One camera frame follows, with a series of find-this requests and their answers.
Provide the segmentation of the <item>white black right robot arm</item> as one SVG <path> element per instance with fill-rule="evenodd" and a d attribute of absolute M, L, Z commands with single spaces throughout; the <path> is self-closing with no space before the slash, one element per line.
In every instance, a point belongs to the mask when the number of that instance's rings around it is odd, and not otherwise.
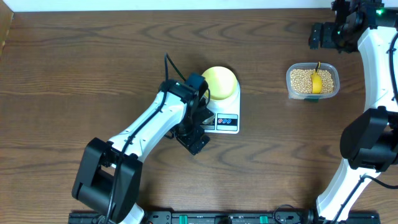
<path fill-rule="evenodd" d="M 363 61 L 366 99 L 364 112 L 342 132 L 342 160 L 315 208 L 302 223 L 345 223 L 355 201 L 370 182 L 397 164 L 397 9 L 382 1 L 331 4 L 334 22 L 315 23 L 311 49 L 359 52 Z"/>

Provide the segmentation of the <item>yellow bowl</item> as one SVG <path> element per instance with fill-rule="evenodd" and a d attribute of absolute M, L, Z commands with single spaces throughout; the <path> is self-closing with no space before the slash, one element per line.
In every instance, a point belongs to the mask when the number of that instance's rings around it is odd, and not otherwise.
<path fill-rule="evenodd" d="M 211 100 L 225 100 L 237 89 L 235 74 L 226 67 L 211 67 L 202 73 L 210 90 Z"/>

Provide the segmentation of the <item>yellow measuring cup scoop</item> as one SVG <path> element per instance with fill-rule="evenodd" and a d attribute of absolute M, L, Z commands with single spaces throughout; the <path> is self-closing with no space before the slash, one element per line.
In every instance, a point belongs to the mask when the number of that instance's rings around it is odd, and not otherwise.
<path fill-rule="evenodd" d="M 317 63 L 317 66 L 315 67 L 313 74 L 311 76 L 312 78 L 312 93 L 313 94 L 320 94 L 322 92 L 322 78 L 318 74 L 320 70 L 321 62 Z"/>

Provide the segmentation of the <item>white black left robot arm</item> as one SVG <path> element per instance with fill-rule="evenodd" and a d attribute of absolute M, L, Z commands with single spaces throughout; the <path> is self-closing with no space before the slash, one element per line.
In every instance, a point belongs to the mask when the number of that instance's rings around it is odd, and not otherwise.
<path fill-rule="evenodd" d="M 93 138 L 85 147 L 72 197 L 102 217 L 102 223 L 140 223 L 136 201 L 146 157 L 163 137 L 175 138 L 191 154 L 209 142 L 200 124 L 212 115 L 204 94 L 209 87 L 195 73 L 184 82 L 166 78 L 148 107 L 128 128 L 108 141 Z"/>

